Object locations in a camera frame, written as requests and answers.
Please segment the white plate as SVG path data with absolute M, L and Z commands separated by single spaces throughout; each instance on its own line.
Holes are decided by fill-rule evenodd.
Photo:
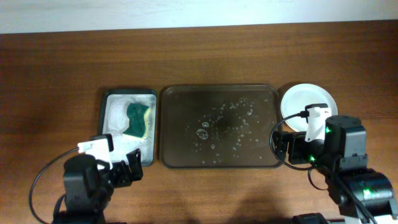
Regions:
M 303 111 L 307 105 L 319 103 L 326 103 L 332 115 L 338 114 L 336 102 L 325 89 L 309 83 L 298 84 L 284 93 L 280 103 L 280 112 L 285 118 Z

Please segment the green and yellow sponge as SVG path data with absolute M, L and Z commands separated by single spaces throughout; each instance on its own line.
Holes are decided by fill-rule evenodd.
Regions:
M 126 110 L 128 118 L 127 129 L 123 132 L 128 136 L 143 138 L 147 132 L 146 118 L 150 108 L 146 105 L 131 103 Z

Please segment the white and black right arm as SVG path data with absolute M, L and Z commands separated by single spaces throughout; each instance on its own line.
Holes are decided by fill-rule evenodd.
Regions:
M 366 130 L 358 118 L 321 119 L 320 134 L 279 132 L 269 144 L 285 166 L 325 178 L 326 191 L 345 223 L 397 223 L 397 198 L 390 180 L 368 167 Z

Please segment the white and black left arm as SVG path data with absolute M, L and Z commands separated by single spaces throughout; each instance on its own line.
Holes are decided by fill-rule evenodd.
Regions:
M 65 194 L 56 203 L 53 223 L 105 223 L 104 210 L 115 188 L 129 187 L 143 178 L 141 151 L 126 154 L 128 162 L 113 167 L 94 156 L 80 154 L 64 163 Z

